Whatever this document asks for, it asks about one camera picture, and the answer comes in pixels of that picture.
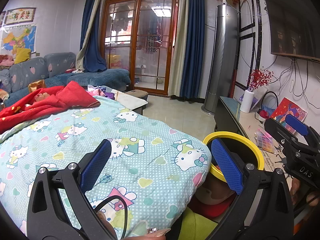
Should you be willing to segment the person right hand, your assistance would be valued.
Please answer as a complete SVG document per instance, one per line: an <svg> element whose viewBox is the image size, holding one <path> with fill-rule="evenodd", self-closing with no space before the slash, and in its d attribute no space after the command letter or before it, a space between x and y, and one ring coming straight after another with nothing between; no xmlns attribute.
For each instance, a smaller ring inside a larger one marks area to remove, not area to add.
<svg viewBox="0 0 320 240"><path fill-rule="evenodd" d="M298 179L293 178L290 189L292 204L297 205L297 203L303 198L306 198L306 202L310 206L317 206L319 203L319 192L310 192L309 194L306 193L306 189L302 189L302 183Z"/></svg>

